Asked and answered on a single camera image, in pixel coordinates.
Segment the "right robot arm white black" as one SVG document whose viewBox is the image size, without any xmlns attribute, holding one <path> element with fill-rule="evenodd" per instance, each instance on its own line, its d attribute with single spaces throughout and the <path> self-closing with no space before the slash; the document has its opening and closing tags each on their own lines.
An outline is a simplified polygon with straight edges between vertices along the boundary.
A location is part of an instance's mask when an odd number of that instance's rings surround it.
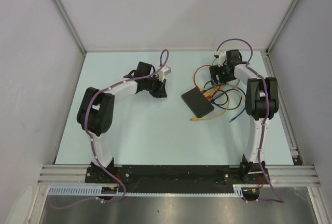
<svg viewBox="0 0 332 224">
<path fill-rule="evenodd" d="M 245 111 L 250 117 L 250 132 L 239 176 L 243 182 L 252 183 L 267 173 L 264 148 L 269 123 L 279 110 L 278 81 L 255 71 L 242 60 L 239 50 L 216 51 L 214 57 L 217 62 L 210 67 L 212 82 L 226 84 L 238 79 L 246 85 Z"/>
</svg>

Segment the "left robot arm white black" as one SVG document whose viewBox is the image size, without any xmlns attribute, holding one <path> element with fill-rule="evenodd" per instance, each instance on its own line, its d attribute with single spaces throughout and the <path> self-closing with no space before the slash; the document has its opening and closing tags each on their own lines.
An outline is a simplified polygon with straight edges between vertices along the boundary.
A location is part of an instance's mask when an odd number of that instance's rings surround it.
<svg viewBox="0 0 332 224">
<path fill-rule="evenodd" d="M 171 72 L 167 65 L 157 69 L 151 64 L 139 62 L 137 68 L 125 75 L 122 80 L 104 90 L 93 87 L 86 89 L 77 113 L 77 122 L 90 137 L 93 154 L 92 163 L 98 166 L 97 177 L 107 183 L 115 176 L 114 157 L 109 143 L 103 135 L 109 130 L 114 115 L 115 103 L 121 99 L 147 91 L 152 97 L 166 98 L 166 75 Z"/>
</svg>

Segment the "black network switch box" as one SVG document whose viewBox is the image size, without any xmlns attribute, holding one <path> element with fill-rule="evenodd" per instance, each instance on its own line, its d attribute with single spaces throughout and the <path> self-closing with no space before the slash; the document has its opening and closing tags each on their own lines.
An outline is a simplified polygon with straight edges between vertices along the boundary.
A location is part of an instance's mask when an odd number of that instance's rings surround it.
<svg viewBox="0 0 332 224">
<path fill-rule="evenodd" d="M 203 118 L 215 109 L 197 87 L 182 94 L 181 98 L 197 118 Z"/>
</svg>

